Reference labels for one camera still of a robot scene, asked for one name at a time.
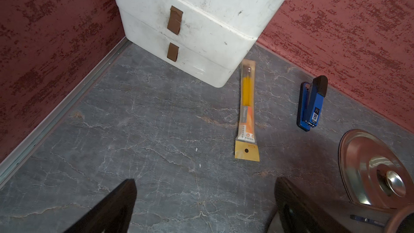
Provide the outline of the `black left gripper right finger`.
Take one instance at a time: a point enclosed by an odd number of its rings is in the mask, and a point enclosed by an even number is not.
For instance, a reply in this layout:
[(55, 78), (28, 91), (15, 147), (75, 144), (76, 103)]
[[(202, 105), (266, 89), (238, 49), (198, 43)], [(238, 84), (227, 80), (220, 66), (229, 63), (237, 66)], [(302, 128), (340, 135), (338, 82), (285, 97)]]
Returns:
[(349, 232), (288, 178), (277, 178), (275, 198), (285, 233)]

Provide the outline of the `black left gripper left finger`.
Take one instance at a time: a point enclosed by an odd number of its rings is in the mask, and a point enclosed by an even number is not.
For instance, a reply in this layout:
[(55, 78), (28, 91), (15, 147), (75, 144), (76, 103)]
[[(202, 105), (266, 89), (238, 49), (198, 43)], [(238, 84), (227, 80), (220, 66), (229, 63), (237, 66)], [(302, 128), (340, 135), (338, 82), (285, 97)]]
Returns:
[(88, 213), (70, 226), (67, 233), (126, 233), (137, 197), (135, 180), (126, 179)]

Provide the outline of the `stainless steel pot lid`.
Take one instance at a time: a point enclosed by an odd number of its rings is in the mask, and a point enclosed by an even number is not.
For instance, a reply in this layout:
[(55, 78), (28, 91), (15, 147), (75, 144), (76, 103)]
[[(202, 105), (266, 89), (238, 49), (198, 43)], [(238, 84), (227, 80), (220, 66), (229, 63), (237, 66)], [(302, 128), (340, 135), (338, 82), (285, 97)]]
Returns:
[(339, 169), (350, 201), (400, 209), (414, 203), (414, 182), (393, 151), (376, 136), (346, 132), (339, 144)]

